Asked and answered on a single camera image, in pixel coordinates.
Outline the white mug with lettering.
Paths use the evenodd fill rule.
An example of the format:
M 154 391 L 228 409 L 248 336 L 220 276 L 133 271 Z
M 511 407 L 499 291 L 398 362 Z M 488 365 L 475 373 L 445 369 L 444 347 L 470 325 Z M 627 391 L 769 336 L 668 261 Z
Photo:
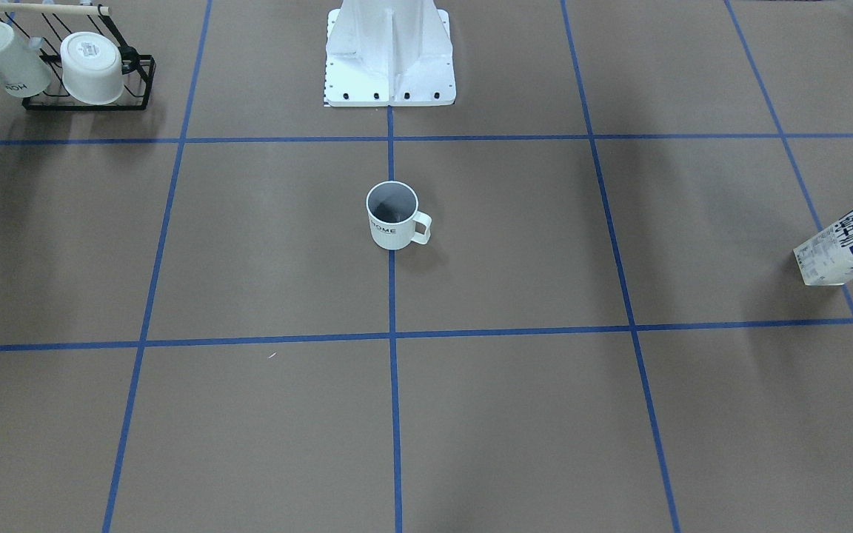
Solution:
M 14 98 L 30 98 L 50 87 L 52 71 L 13 27 L 0 21 L 0 87 Z

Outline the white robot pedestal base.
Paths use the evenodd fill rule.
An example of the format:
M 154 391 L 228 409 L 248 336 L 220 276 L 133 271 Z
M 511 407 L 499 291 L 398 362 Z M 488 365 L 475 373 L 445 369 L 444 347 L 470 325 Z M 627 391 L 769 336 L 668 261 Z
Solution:
M 325 105 L 456 101 L 450 17 L 433 1 L 343 1 L 328 12 L 326 30 Z

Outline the white upturned cup in rack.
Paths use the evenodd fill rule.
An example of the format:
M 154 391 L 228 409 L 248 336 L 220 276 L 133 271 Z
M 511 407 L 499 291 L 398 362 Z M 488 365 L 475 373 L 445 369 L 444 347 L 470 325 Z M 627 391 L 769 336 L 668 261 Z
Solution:
M 85 104 L 105 105 L 124 91 L 122 58 L 118 47 L 99 33 L 72 33 L 61 41 L 61 80 L 72 98 Z

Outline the white mug with handle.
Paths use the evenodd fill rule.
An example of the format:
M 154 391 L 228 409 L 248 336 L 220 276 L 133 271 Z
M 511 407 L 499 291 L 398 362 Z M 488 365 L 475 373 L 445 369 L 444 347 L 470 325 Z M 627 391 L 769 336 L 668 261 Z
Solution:
M 410 243 L 427 245 L 432 219 L 419 210 L 419 197 L 403 182 L 388 180 L 376 184 L 365 199 L 370 235 L 376 245 L 389 252 Z

